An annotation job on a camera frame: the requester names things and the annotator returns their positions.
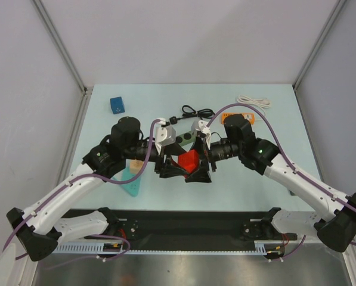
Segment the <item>red cube socket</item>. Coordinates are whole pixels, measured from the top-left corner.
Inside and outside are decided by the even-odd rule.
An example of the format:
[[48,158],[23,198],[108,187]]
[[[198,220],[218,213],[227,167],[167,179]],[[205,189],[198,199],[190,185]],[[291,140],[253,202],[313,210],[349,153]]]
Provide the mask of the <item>red cube socket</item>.
[[178,165],[189,174],[199,167],[199,154],[196,150],[190,150],[178,156]]

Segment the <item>beige cube socket adapter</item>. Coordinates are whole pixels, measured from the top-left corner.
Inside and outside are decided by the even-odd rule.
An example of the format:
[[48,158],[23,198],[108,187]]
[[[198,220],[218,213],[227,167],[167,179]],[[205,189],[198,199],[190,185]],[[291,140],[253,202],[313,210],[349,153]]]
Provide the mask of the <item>beige cube socket adapter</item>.
[[143,167],[144,162],[140,160],[131,160],[129,163],[129,172],[136,175]]

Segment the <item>teal triangular power strip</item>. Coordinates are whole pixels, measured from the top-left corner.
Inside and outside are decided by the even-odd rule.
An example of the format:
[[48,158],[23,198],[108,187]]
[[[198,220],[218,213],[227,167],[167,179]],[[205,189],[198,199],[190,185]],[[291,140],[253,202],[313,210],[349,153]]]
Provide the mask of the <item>teal triangular power strip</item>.
[[136,174],[137,173],[132,173],[130,171],[129,166],[127,166],[121,172],[119,172],[118,174],[115,174],[114,177],[112,177],[112,180],[113,181],[128,181],[128,180],[130,180],[129,183],[120,184],[119,187],[121,187],[131,197],[137,197],[139,194],[139,191],[140,191],[141,177],[134,179]]

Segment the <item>blue cube socket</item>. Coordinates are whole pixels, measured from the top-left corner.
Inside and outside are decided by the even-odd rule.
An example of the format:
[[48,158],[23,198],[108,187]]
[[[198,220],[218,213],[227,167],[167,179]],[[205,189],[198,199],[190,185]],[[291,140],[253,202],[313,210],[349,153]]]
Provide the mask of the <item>blue cube socket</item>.
[[125,106],[122,97],[114,97],[110,99],[110,108],[113,114],[125,112]]

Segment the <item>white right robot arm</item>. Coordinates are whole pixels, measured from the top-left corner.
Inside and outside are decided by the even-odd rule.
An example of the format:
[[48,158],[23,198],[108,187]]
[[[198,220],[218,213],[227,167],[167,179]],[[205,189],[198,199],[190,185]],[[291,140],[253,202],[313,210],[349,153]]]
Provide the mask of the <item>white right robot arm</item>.
[[269,239],[293,233],[318,238],[334,251],[343,253],[356,236],[356,193],[346,195],[315,179],[294,164],[277,144],[256,137],[241,114],[224,120],[226,138],[211,142],[209,123],[196,120],[191,133],[204,143],[205,159],[216,162],[237,157],[248,169],[281,184],[311,206],[310,212],[273,208],[262,224]]

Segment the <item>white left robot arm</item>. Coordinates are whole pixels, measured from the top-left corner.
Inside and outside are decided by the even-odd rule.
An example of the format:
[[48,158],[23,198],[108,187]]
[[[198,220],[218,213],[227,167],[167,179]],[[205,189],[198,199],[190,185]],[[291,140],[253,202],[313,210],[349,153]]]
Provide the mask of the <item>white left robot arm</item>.
[[162,148],[174,144],[176,132],[163,119],[152,123],[148,140],[140,138],[141,125],[134,117],[123,117],[109,135],[83,158],[76,170],[44,198],[30,207],[13,208],[7,219],[33,262],[49,256],[58,245],[84,237],[114,237],[120,221],[113,211],[102,207],[88,215],[63,219],[71,206],[126,167],[126,160],[155,162]]

